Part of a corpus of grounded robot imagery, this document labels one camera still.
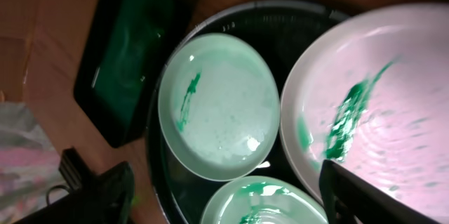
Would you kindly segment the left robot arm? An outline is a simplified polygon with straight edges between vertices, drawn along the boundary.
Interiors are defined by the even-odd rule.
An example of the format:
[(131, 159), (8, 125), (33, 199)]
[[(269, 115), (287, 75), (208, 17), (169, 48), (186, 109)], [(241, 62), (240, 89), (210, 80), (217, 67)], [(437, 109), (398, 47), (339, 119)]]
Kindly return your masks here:
[(59, 172), (67, 184), (49, 189), (47, 206), (20, 219), (19, 224), (132, 222), (135, 179), (128, 162), (96, 175), (72, 147), (62, 152)]

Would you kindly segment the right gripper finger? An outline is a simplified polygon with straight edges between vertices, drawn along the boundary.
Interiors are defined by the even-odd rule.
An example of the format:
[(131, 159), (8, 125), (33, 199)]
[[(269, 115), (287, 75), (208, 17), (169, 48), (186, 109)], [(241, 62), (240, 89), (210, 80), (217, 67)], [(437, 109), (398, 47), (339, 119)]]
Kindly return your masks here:
[(324, 160), (319, 189), (329, 223), (435, 223), (332, 160)]

